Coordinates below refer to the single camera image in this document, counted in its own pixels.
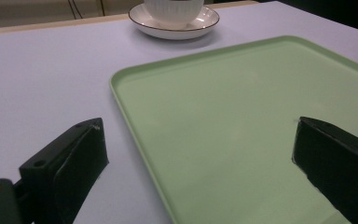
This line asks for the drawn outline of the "green plastic tray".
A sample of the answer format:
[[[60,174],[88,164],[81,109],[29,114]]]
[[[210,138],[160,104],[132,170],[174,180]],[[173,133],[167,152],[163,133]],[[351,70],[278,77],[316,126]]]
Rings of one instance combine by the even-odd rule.
[[[349,224],[292,161],[300,117],[358,136],[358,63],[279,36],[110,80],[173,224]]]

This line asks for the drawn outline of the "white ribbed cup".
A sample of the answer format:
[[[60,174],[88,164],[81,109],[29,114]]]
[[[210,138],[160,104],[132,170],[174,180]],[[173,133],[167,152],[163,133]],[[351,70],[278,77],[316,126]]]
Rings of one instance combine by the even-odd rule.
[[[162,24],[183,25],[195,20],[204,6],[204,0],[144,0],[153,19]]]

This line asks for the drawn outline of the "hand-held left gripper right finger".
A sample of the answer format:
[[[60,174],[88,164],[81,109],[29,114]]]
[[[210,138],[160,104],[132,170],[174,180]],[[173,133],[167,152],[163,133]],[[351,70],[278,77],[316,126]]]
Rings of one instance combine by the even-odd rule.
[[[326,121],[301,117],[292,161],[351,224],[358,224],[357,136]]]

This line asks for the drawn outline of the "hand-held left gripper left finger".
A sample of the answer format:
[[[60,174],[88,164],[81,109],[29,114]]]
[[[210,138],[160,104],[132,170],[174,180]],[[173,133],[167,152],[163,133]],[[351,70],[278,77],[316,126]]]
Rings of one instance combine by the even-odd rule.
[[[32,198],[35,224],[73,224],[100,173],[109,163],[103,120],[82,121],[20,167]]]

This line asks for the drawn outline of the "white saucer with dark rim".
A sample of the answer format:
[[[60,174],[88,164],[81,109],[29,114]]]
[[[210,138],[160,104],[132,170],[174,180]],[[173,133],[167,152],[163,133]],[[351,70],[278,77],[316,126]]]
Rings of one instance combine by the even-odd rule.
[[[162,27],[147,12],[144,4],[133,7],[128,15],[135,27],[144,34],[167,40],[188,40],[207,35],[220,21],[219,14],[209,7],[203,7],[197,18],[181,29]]]

